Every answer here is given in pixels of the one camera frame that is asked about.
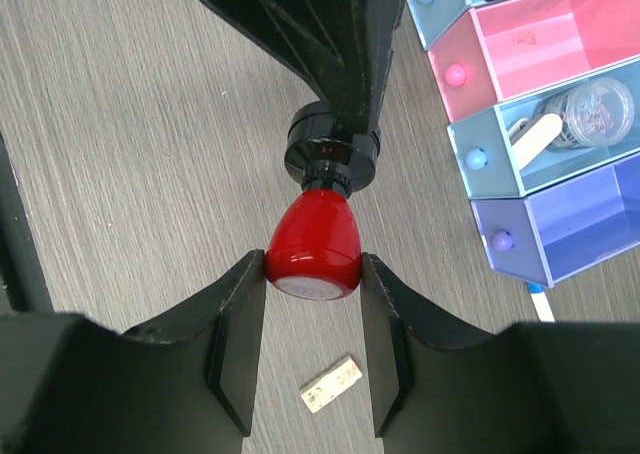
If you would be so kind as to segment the clear tape roll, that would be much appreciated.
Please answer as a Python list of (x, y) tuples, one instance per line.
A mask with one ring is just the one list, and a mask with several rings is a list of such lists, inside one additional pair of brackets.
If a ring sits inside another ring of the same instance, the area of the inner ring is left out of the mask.
[(635, 102), (625, 84), (604, 77), (543, 99), (534, 114), (562, 119), (562, 130), (549, 146), (552, 150), (610, 147), (629, 134)]

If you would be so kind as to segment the pink drawer box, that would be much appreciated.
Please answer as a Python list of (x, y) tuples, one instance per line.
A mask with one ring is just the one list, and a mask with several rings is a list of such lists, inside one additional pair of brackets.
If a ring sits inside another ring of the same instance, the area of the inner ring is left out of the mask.
[(428, 51), (450, 121), (639, 54), (639, 0), (507, 0), (464, 13)]

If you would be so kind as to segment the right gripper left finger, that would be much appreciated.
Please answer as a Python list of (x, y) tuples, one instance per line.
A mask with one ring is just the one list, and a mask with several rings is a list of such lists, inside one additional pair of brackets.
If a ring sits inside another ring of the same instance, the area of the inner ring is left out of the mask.
[(117, 333), (77, 313), (1, 319), (5, 453), (238, 453), (251, 433), (264, 254)]

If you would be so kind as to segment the pink eraser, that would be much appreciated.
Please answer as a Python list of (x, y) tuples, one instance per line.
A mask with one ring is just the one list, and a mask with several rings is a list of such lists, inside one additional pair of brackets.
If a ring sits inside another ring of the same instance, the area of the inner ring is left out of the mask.
[(529, 165), (560, 135), (562, 128), (562, 118), (554, 113), (522, 118), (511, 126), (507, 134), (516, 168), (521, 170)]

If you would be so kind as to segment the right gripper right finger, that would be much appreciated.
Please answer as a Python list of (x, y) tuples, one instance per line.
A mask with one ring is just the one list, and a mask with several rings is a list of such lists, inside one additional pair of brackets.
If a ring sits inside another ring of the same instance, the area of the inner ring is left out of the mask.
[(362, 260), (373, 426), (388, 453), (635, 453), (639, 327), (518, 322), (492, 334)]

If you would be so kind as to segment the red black stamp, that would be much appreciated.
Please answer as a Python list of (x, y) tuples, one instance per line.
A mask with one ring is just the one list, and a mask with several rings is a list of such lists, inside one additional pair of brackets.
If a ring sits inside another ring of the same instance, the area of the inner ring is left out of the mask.
[(374, 180), (379, 152), (376, 131), (349, 132), (320, 101), (294, 115), (284, 164), (302, 193), (282, 216), (266, 252), (265, 275), (275, 288), (329, 301), (358, 287), (362, 249), (348, 199)]

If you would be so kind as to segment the purple drawer box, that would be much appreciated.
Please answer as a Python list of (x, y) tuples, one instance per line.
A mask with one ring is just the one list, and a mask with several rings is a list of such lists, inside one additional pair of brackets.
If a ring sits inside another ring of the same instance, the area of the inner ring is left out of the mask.
[(493, 271), (552, 287), (639, 246), (639, 155), (471, 207)]

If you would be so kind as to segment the beige eraser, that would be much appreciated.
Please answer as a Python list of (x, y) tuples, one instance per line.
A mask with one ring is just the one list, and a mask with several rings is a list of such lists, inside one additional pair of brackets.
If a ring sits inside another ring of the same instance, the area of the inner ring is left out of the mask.
[(300, 389), (307, 409), (315, 414), (353, 387), (363, 377), (357, 363), (346, 355)]

